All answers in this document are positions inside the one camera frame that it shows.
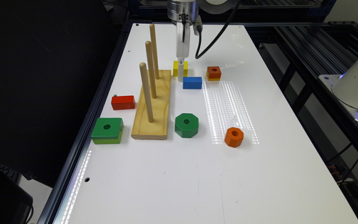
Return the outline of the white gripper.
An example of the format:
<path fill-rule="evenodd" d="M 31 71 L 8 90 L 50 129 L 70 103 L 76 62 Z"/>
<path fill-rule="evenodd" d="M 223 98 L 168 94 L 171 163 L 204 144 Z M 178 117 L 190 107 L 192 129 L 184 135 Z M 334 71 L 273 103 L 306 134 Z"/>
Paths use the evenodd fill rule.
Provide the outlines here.
<path fill-rule="evenodd" d="M 196 59 L 200 58 L 202 54 L 199 54 L 200 46 L 201 46 L 201 33 L 203 30 L 202 22 L 195 22 L 193 24 L 194 33 L 195 35 L 199 36 L 199 46 L 198 50 L 196 51 L 197 56 Z M 185 23 L 183 25 L 181 22 L 177 22 L 176 24 L 176 31 L 177 31 L 177 44 L 176 44 L 176 55 L 178 58 L 178 81 L 183 81 L 183 74 L 184 74 L 184 65 L 185 65 L 185 58 L 189 57 L 190 52 L 190 23 Z"/>

